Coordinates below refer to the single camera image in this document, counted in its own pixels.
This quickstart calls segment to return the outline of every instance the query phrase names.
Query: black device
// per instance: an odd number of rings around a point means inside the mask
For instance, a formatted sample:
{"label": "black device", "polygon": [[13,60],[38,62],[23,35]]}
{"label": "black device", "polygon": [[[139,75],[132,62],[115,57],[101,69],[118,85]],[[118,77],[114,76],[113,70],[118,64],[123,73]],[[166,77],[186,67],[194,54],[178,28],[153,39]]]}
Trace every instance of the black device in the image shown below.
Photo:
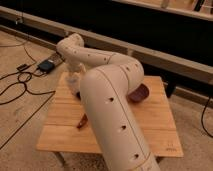
{"label": "black device", "polygon": [[45,73],[50,73],[55,67],[60,65],[64,59],[58,53],[52,54],[48,59],[38,64],[38,69]]}

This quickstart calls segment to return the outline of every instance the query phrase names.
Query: wooden tabletop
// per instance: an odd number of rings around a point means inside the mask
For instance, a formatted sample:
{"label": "wooden tabletop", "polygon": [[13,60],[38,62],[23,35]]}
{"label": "wooden tabletop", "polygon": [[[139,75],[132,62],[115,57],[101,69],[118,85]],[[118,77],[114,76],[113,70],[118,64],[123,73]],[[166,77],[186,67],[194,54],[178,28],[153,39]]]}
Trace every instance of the wooden tabletop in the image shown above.
{"label": "wooden tabletop", "polygon": [[[84,108],[71,94],[67,73],[63,73],[56,94],[37,143],[37,149],[58,152],[101,153],[89,123],[82,130],[76,128]],[[131,104],[136,120],[156,156],[182,157],[183,152],[175,122],[160,77],[145,76],[149,97],[141,103]]]}

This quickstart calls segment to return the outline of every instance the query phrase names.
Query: black cable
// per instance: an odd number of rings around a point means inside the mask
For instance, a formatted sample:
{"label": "black cable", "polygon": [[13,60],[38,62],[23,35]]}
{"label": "black cable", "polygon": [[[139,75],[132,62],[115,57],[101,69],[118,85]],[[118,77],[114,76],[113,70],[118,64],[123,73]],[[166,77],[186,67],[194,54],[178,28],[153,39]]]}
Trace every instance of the black cable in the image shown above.
{"label": "black cable", "polygon": [[16,129],[16,131],[1,145],[0,150],[7,145],[7,143],[21,130],[21,128],[23,128],[27,122],[51,99],[51,97],[55,94],[55,91],[51,91],[51,94],[45,101],[44,103],[41,104],[41,106],[39,106],[38,109],[36,109],[31,115],[30,117],[18,128]]}
{"label": "black cable", "polygon": [[209,105],[210,100],[211,100],[211,96],[208,98],[208,100],[207,100],[207,102],[206,102],[206,104],[205,104],[205,107],[204,107],[204,109],[203,109],[203,112],[202,112],[202,114],[201,114],[201,125],[202,125],[204,131],[206,132],[206,134],[207,134],[209,137],[213,138],[213,134],[211,134],[211,133],[206,129],[206,127],[205,127],[205,125],[204,125],[204,115],[205,115],[205,111],[206,111],[206,109],[207,109],[207,107],[208,107],[208,105]]}
{"label": "black cable", "polygon": [[5,105],[5,104],[11,103],[11,102],[17,100],[18,98],[22,97],[26,92],[28,92],[31,95],[43,95],[43,94],[52,93],[52,91],[51,92],[44,92],[44,93],[33,93],[33,92],[31,92],[31,91],[28,90],[27,82],[29,82],[32,79],[33,76],[35,76],[35,77],[41,77],[41,76],[43,76],[45,74],[45,73],[42,73],[41,75],[36,75],[34,72],[29,72],[29,71],[27,71],[27,72],[20,72],[19,71],[19,72],[14,72],[14,73],[11,73],[11,74],[8,74],[8,75],[5,75],[5,76],[1,77],[0,81],[3,80],[3,79],[5,79],[5,78],[7,78],[7,77],[9,77],[9,76],[18,74],[18,76],[17,76],[17,82],[10,84],[2,92],[0,92],[0,97],[9,88],[13,87],[14,85],[22,84],[22,85],[24,85],[24,90],[23,90],[23,92],[20,95],[14,97],[13,99],[5,101],[5,102],[0,102],[0,105]]}
{"label": "black cable", "polygon": [[24,51],[27,54],[27,56],[33,61],[32,64],[30,64],[30,66],[35,65],[37,63],[37,61],[29,54],[29,52],[27,51],[25,44],[23,45]]}
{"label": "black cable", "polygon": [[13,84],[10,84],[7,88],[5,88],[5,89],[0,93],[0,96],[1,96],[2,94],[4,94],[4,92],[6,92],[10,87],[12,87],[12,86],[14,86],[14,85],[16,85],[16,84],[22,84],[22,85],[24,85],[24,91],[23,91],[20,95],[14,97],[14,98],[11,99],[11,100],[8,100],[8,101],[5,101],[5,102],[0,102],[0,105],[5,105],[5,104],[11,103],[11,102],[17,100],[18,98],[20,98],[21,96],[23,96],[24,93],[27,91],[27,85],[26,85],[26,83],[24,83],[24,82],[15,82],[15,83],[13,83]]}

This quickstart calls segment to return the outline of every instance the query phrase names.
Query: floor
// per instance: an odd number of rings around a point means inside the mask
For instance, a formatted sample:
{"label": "floor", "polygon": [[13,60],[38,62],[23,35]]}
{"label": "floor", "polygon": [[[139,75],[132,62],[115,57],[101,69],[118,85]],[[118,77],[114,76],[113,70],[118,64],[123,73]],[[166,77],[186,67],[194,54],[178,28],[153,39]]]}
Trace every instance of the floor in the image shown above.
{"label": "floor", "polygon": [[[19,44],[14,36],[0,31],[0,46]],[[49,57],[54,51],[34,44],[26,43],[26,49],[37,61]],[[16,67],[32,61],[26,55],[23,46],[0,48],[0,77],[16,71]],[[66,71],[66,64],[61,64],[46,77],[33,78],[28,87],[33,92],[54,90],[60,74]],[[10,83],[16,81],[15,76],[0,81],[0,92]],[[10,88],[0,96],[0,103],[18,95],[23,87]],[[48,98],[49,95],[33,96],[27,93],[18,100],[0,106],[0,146],[30,117],[30,115]],[[177,89],[169,99],[182,143],[183,158],[165,158],[160,162],[162,171],[212,171],[213,139],[209,138],[200,124],[200,116],[206,97]],[[107,170],[101,155],[63,153],[68,165],[61,167],[56,157],[50,152],[35,149],[45,116],[48,102],[29,122],[0,150],[0,170],[57,170],[57,171],[104,171]],[[206,126],[213,133],[213,109],[207,108]]]}

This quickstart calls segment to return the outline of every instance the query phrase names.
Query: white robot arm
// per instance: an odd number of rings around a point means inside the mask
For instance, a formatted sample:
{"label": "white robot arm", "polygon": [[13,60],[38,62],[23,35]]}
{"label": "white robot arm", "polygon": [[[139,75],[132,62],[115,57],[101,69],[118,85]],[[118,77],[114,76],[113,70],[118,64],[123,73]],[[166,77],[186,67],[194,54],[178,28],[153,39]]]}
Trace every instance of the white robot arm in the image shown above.
{"label": "white robot arm", "polygon": [[140,62],[83,46],[82,37],[73,34],[57,44],[57,51],[70,71],[80,71],[81,62],[95,67],[80,82],[81,101],[109,170],[159,171],[126,100],[143,81]]}

